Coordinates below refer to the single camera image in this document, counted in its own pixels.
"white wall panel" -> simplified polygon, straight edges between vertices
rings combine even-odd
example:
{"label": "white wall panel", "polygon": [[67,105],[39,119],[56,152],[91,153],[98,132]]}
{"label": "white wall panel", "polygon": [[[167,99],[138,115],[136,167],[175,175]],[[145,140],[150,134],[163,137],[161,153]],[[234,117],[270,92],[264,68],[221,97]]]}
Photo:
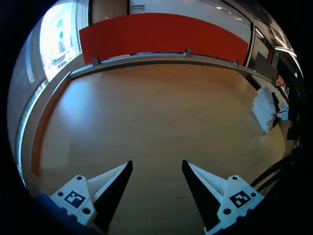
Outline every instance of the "white wall panel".
{"label": "white wall panel", "polygon": [[[144,5],[144,10],[133,10],[133,6],[136,5]],[[190,16],[226,29],[250,44],[250,20],[220,0],[130,0],[130,14],[138,13],[171,13]]]}
{"label": "white wall panel", "polygon": [[[133,10],[133,6],[144,5],[144,11]],[[176,0],[130,0],[130,14],[176,13]]]}

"red partition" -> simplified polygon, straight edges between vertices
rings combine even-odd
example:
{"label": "red partition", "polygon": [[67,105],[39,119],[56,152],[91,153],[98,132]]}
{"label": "red partition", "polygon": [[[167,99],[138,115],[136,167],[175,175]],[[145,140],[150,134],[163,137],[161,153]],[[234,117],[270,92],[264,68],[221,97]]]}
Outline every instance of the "red partition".
{"label": "red partition", "polygon": [[248,43],[214,24],[176,14],[120,16],[79,31],[85,63],[139,52],[184,52],[244,63]]}

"glass window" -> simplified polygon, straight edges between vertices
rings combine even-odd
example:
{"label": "glass window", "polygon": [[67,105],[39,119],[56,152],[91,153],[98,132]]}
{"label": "glass window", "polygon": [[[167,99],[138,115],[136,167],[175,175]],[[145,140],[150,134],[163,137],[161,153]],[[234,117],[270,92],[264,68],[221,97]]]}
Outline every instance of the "glass window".
{"label": "glass window", "polygon": [[74,2],[57,4],[50,8],[43,18],[40,54],[49,81],[80,54],[79,47],[74,47],[72,42],[73,35],[77,37],[75,17],[72,17],[76,13],[75,5]]}

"white bag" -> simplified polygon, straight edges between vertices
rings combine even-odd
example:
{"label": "white bag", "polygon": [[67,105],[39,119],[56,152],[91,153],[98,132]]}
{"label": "white bag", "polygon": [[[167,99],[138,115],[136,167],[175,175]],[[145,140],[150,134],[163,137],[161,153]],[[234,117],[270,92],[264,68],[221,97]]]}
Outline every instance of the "white bag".
{"label": "white bag", "polygon": [[252,111],[256,116],[262,130],[268,133],[275,119],[275,105],[273,96],[268,87],[261,87],[257,91],[257,96],[254,98]]}

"ceiling light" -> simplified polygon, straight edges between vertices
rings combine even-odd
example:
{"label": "ceiling light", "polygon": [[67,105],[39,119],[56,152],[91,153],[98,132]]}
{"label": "ceiling light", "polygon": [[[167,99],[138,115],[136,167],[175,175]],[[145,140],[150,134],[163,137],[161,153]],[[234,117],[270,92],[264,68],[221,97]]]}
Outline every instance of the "ceiling light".
{"label": "ceiling light", "polygon": [[260,36],[263,38],[264,36],[261,34],[261,32],[257,29],[257,28],[255,28],[255,30],[258,32],[258,34],[260,34]]}
{"label": "ceiling light", "polygon": [[283,45],[284,47],[286,47],[286,45],[285,45],[277,36],[275,36],[275,39],[276,39],[281,45]]}
{"label": "ceiling light", "polygon": [[297,55],[295,54],[294,51],[290,50],[290,49],[287,49],[287,48],[283,48],[283,47],[275,47],[275,50],[278,50],[278,51],[284,51],[284,52],[287,52],[295,57],[297,57]]}

